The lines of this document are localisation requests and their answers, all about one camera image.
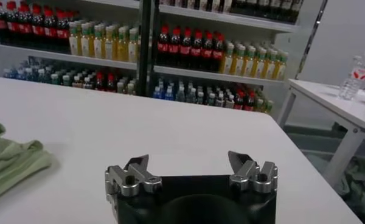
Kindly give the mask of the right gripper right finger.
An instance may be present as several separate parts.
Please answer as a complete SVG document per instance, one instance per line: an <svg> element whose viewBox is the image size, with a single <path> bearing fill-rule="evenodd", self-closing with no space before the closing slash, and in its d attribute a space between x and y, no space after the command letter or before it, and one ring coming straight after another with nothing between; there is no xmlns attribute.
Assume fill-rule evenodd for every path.
<svg viewBox="0 0 365 224"><path fill-rule="evenodd" d="M230 187L259 194L277 191L277 166L273 162L265 161L260 167L249 155L234 151L228 151L228 158L234 172L229 177Z"/></svg>

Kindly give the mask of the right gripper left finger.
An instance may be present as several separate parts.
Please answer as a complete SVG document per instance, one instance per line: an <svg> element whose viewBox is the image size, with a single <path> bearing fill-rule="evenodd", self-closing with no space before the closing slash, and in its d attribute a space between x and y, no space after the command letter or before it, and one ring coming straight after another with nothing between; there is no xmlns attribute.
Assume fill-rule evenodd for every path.
<svg viewBox="0 0 365 224"><path fill-rule="evenodd" d="M147 170L148 160L149 155L142 155L131 158L124 168L109 166L105 171L106 194L135 197L141 188L149 194L159 191L161 177L154 176Z"/></svg>

